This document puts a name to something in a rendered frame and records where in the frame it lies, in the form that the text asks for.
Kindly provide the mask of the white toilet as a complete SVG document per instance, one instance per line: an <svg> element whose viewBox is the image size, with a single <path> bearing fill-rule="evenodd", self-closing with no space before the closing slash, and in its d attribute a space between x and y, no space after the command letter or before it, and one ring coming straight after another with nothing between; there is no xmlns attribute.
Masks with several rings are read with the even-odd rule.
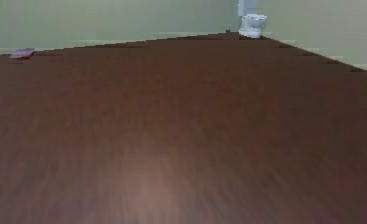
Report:
<svg viewBox="0 0 367 224"><path fill-rule="evenodd" d="M242 36L257 39L262 35L268 17L258 13L257 3L258 0L238 0L238 33Z"/></svg>

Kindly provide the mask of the pink cloth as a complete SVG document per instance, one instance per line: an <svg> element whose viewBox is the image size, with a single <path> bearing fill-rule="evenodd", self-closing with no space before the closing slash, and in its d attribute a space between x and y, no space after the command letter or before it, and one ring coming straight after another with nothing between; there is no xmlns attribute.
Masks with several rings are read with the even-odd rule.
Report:
<svg viewBox="0 0 367 224"><path fill-rule="evenodd" d="M35 52L34 48L24 48L15 50L10 54L11 59L27 59L30 58Z"/></svg>

